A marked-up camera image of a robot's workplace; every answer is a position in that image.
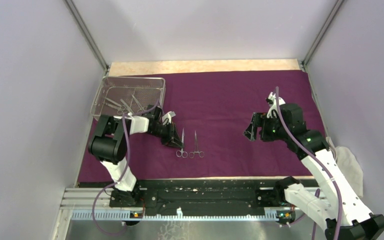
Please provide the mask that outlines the metal mesh instrument tray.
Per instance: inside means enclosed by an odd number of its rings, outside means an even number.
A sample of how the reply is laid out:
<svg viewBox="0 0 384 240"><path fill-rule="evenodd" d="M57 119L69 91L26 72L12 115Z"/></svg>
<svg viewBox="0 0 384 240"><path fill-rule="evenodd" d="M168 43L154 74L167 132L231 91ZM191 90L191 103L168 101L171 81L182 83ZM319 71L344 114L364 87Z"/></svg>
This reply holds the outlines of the metal mesh instrument tray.
<svg viewBox="0 0 384 240"><path fill-rule="evenodd" d="M109 98L123 105L120 99L125 100L136 113L138 107L132 99L134 94L140 103L147 109L157 102L164 104L166 80L162 77L138 76L106 76L101 80L91 106L91 115L98 120L101 115L118 116L116 111L104 105L105 98Z"/></svg>

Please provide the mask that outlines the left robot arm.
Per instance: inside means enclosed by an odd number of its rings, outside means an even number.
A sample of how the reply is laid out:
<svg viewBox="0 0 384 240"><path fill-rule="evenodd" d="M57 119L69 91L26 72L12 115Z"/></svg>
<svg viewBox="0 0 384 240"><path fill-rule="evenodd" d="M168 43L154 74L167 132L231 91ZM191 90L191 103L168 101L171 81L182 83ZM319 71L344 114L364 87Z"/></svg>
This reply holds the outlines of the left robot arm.
<svg viewBox="0 0 384 240"><path fill-rule="evenodd" d="M113 180L111 197L116 201L134 207L141 198L137 178L129 167L131 135L149 134L160 138L166 147L181 149L184 143L173 121L175 116L174 111L164 113L156 105L149 105L139 113L100 116L88 143L88 152L107 169Z"/></svg>

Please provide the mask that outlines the maroon wrap cloth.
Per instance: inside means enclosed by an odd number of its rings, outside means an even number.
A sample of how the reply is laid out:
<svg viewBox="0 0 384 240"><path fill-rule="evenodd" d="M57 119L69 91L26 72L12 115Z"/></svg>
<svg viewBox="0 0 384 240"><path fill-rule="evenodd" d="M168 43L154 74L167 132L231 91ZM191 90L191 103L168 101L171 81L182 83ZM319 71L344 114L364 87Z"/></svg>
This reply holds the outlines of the maroon wrap cloth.
<svg viewBox="0 0 384 240"><path fill-rule="evenodd" d="M311 130L325 131L312 98L308 75L300 70L164 74L163 108L173 119L184 149L194 143L203 157L177 157L158 137L130 139L129 167L139 180L201 177L308 176L309 171L282 141L250 141L244 135L253 113L266 112L275 88L287 103L298 104Z"/></svg>

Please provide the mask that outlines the small metal scissors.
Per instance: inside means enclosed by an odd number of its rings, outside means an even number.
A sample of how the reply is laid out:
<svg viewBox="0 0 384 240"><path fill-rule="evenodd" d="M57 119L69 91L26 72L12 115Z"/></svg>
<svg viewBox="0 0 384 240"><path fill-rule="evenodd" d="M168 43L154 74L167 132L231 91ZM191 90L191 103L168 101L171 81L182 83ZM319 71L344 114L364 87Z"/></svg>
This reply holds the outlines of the small metal scissors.
<svg viewBox="0 0 384 240"><path fill-rule="evenodd" d="M134 94L132 94L131 97L133 101L136 103L139 112L143 112L146 110L146 108L141 104L141 102L138 100L138 98Z"/></svg>

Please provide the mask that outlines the surgical forceps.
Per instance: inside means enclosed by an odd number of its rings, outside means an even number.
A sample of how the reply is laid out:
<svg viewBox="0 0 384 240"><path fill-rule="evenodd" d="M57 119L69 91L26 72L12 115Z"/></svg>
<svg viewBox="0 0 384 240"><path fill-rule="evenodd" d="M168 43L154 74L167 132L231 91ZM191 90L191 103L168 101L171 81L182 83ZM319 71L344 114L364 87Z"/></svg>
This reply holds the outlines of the surgical forceps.
<svg viewBox="0 0 384 240"><path fill-rule="evenodd" d="M181 143L182 143L181 148L176 151L176 157L186 159L188 157L188 153L184 150L184 146L185 146L185 130L184 129L182 129L182 133L181 133Z"/></svg>

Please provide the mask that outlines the surgical clamp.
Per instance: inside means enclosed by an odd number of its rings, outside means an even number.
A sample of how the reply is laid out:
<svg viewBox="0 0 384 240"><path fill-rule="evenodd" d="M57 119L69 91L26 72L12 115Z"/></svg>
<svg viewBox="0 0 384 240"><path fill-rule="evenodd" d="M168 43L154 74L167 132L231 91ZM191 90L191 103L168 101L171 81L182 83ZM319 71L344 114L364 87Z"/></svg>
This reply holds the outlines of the surgical clamp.
<svg viewBox="0 0 384 240"><path fill-rule="evenodd" d="M191 159L194 158L195 156L198 156L199 158L203 158L205 156L205 153L199 149L198 135L196 131L194 131L193 151L189 152L188 154L188 157Z"/></svg>

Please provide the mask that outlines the surgical scissors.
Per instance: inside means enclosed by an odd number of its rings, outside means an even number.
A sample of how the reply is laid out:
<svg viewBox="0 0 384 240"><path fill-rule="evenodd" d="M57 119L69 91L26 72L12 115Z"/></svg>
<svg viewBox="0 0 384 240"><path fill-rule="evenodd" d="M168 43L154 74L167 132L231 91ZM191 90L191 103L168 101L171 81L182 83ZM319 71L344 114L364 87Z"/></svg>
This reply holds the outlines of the surgical scissors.
<svg viewBox="0 0 384 240"><path fill-rule="evenodd" d="M106 105L107 107L109 108L112 108L116 111L116 114L117 115L123 115L123 114L127 114L128 113L128 109L126 108L125 105L121 105L119 104L118 102L106 97L104 99L104 105Z"/></svg>

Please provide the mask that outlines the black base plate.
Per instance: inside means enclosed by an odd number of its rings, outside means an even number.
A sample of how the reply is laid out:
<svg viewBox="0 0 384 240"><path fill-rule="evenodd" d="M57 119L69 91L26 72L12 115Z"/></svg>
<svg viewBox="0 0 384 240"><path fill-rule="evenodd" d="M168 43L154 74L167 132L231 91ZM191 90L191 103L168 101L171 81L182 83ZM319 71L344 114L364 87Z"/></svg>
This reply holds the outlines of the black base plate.
<svg viewBox="0 0 384 240"><path fill-rule="evenodd" d="M291 214L295 206L282 202L274 191L277 180L263 179L168 179L139 180L132 193L110 187L103 195L109 206L139 208L146 216L185 217L263 216L270 209L275 217Z"/></svg>

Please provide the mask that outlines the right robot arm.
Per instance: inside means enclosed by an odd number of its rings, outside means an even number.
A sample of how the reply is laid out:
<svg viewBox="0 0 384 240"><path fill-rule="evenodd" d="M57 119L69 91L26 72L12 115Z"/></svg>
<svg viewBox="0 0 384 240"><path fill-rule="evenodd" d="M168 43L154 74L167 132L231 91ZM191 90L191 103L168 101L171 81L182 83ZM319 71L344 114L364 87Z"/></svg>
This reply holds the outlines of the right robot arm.
<svg viewBox="0 0 384 240"><path fill-rule="evenodd" d="M244 131L250 141L283 141L310 171L327 201L309 192L296 178L278 180L273 200L291 204L310 217L328 240L376 240L384 231L384 216L374 214L353 190L323 135L308 129L301 107L283 103L279 109L255 112Z"/></svg>

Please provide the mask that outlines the flat metal tweezers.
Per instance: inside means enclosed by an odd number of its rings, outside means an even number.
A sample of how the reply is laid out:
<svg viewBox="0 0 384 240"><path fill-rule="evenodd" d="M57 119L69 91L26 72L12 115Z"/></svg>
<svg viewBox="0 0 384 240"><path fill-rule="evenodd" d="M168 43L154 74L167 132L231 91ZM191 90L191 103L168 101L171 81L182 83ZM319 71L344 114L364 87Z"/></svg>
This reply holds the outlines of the flat metal tweezers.
<svg viewBox="0 0 384 240"><path fill-rule="evenodd" d="M122 98L120 99L120 102L122 103L123 107L127 110L128 113L132 113L132 114L135 114L136 112L134 111L134 109L131 107L131 105L129 105L125 100L123 100Z"/></svg>

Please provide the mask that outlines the white crumpled cloth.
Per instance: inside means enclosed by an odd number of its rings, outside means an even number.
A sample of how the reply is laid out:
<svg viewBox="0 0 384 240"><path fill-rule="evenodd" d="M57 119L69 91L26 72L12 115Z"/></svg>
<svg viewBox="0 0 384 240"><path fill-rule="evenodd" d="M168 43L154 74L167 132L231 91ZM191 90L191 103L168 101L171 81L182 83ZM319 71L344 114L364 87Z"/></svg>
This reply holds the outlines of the white crumpled cloth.
<svg viewBox="0 0 384 240"><path fill-rule="evenodd" d="M358 197L364 197L364 173L352 151L345 146L335 146L332 139L325 138L333 158L343 173L344 177L357 194Z"/></svg>

